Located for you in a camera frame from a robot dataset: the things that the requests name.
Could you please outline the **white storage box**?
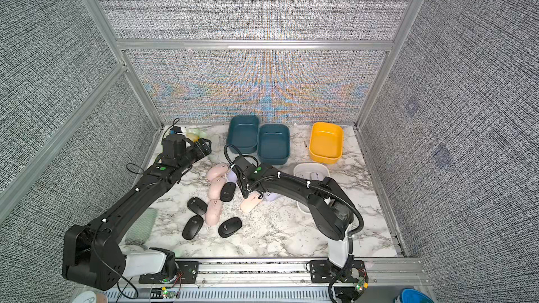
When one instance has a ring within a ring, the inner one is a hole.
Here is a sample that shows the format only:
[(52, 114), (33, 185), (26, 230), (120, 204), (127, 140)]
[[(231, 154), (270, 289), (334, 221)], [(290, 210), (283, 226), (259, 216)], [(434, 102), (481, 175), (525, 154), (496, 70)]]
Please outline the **white storage box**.
[(314, 172), (314, 171), (323, 172), (324, 175), (325, 175), (324, 178), (331, 176), (330, 172), (329, 172), (329, 169), (327, 167), (325, 167), (325, 165), (318, 164), (318, 163), (301, 163), (301, 164), (298, 164), (293, 169), (293, 175), (295, 177), (298, 177), (298, 178), (311, 180), (310, 179), (310, 174), (311, 174), (311, 172)]

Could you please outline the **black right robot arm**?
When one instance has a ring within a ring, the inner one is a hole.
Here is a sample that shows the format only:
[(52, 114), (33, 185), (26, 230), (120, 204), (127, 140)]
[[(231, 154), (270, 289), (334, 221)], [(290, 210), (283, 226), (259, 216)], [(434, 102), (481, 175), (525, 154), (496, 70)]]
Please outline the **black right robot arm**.
[(328, 261), (338, 269), (349, 267), (353, 260), (353, 236), (363, 230), (364, 219), (333, 178), (309, 180), (269, 164), (253, 164), (232, 144), (227, 144), (223, 151), (245, 198), (275, 193), (307, 206), (315, 226), (328, 239)]

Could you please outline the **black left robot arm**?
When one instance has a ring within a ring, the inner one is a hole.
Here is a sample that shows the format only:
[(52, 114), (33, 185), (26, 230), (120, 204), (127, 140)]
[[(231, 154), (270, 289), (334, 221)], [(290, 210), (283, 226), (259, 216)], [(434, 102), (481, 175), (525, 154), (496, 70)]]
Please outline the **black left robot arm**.
[(182, 133), (165, 137), (163, 152), (136, 184), (112, 207), (88, 224), (73, 225), (64, 235), (62, 276), (97, 288), (111, 289), (126, 277), (128, 256), (119, 244), (136, 220), (167, 193), (192, 166), (212, 153), (206, 138), (193, 141)]

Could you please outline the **white mouse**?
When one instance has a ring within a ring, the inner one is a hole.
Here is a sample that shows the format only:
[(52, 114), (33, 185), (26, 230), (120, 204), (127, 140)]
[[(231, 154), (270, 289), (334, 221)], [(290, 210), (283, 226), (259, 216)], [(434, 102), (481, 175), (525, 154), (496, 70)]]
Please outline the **white mouse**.
[(310, 174), (310, 179), (311, 180), (320, 180), (322, 181), (324, 179), (325, 175), (323, 172), (319, 172), (319, 171), (314, 171), (314, 172), (311, 172)]

